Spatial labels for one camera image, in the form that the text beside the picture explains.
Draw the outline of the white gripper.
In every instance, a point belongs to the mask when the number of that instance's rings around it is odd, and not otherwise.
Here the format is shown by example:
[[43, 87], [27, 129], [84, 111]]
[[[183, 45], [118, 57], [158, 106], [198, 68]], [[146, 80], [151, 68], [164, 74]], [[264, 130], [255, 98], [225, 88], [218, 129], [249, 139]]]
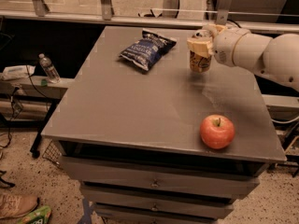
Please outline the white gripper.
[[250, 33], [250, 30], [236, 27], [227, 29], [226, 26], [218, 24], [206, 24], [203, 29], [216, 36], [214, 41], [211, 37], [189, 37], [187, 39], [188, 49], [204, 58], [209, 58], [214, 54], [218, 63], [234, 67], [235, 46], [244, 35]]

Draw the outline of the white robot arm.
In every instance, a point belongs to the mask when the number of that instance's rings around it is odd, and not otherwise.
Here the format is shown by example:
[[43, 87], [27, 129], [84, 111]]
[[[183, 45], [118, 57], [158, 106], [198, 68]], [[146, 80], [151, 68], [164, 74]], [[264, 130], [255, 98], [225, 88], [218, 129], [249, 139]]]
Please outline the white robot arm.
[[299, 35], [275, 38], [239, 27], [208, 24], [187, 38], [191, 69], [205, 72], [212, 58], [229, 67], [299, 91]]

